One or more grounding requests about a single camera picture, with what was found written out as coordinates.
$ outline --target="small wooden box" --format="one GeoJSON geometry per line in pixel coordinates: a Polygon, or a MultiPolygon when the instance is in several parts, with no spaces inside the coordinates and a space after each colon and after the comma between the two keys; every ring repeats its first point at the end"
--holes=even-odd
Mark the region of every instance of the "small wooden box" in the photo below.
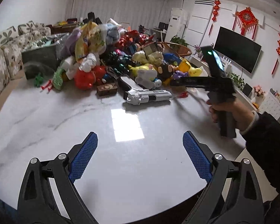
{"type": "Polygon", "coordinates": [[[99,96],[106,96],[110,94],[116,94],[117,86],[115,85],[115,83],[107,83],[97,86],[96,90],[99,96]]]}

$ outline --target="potted plant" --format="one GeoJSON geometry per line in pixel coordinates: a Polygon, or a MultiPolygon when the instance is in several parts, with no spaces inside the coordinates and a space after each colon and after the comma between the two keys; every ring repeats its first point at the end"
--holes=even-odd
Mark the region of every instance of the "potted plant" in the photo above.
{"type": "Polygon", "coordinates": [[[188,43],[184,40],[184,37],[180,38],[177,37],[177,35],[175,35],[174,37],[172,37],[172,39],[170,40],[170,43],[175,43],[175,44],[180,44],[183,46],[178,46],[178,45],[170,45],[170,47],[175,50],[179,55],[181,54],[186,54],[188,52],[188,43]]]}
{"type": "Polygon", "coordinates": [[[256,108],[259,108],[259,106],[264,100],[265,91],[263,91],[261,86],[259,85],[254,86],[253,89],[254,89],[255,97],[251,100],[251,102],[256,106],[256,108]]]}
{"type": "Polygon", "coordinates": [[[245,86],[244,79],[235,73],[231,73],[229,77],[234,82],[234,84],[237,86],[237,88],[242,91],[245,86]]]}
{"type": "Polygon", "coordinates": [[[194,45],[194,48],[195,48],[196,54],[198,55],[198,58],[201,59],[203,57],[201,47],[199,45],[194,45]]]}

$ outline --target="floor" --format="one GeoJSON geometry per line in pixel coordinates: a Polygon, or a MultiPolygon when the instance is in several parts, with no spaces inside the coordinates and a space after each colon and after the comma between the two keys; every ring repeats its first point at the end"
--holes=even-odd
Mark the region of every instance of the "floor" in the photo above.
{"type": "MultiPolygon", "coordinates": [[[[3,92],[0,94],[0,110],[3,107],[6,99],[8,98],[8,96],[10,95],[10,93],[12,92],[13,89],[15,89],[17,87],[17,85],[19,84],[19,82],[21,80],[26,80],[26,78],[20,78],[20,79],[16,79],[16,80],[12,80],[10,81],[10,83],[7,85],[7,87],[3,90],[3,92]]],[[[273,188],[270,183],[268,182],[263,170],[259,167],[259,165],[255,162],[255,160],[251,157],[251,155],[248,153],[248,151],[246,149],[244,149],[242,151],[242,153],[239,155],[239,157],[236,159],[236,161],[241,161],[243,158],[248,158],[254,168],[254,171],[256,173],[259,185],[260,185],[260,190],[262,193],[262,199],[263,201],[267,201],[267,200],[273,200],[276,196],[277,196],[277,192],[275,190],[275,188],[273,188]]],[[[230,185],[230,181],[227,180],[225,187],[223,189],[223,197],[224,199],[227,196],[227,192],[229,189],[229,185],[230,185]]]]}

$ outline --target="phone screen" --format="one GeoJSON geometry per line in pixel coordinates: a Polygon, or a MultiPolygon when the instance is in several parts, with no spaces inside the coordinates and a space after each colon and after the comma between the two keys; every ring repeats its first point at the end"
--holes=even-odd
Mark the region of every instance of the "phone screen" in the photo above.
{"type": "Polygon", "coordinates": [[[222,70],[222,71],[224,71],[224,67],[223,67],[223,65],[222,65],[222,61],[221,61],[221,59],[220,59],[220,57],[218,56],[218,54],[213,50],[213,54],[214,54],[214,57],[215,57],[215,59],[216,59],[216,62],[217,62],[217,64],[218,64],[218,66],[220,67],[220,69],[222,70]]]}

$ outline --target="black sleeve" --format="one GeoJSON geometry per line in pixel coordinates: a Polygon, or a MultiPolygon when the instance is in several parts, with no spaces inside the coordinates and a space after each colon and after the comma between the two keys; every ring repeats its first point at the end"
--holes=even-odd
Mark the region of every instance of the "black sleeve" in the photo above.
{"type": "Polygon", "coordinates": [[[280,124],[266,112],[259,114],[258,122],[243,138],[247,151],[280,193],[280,124]]]}

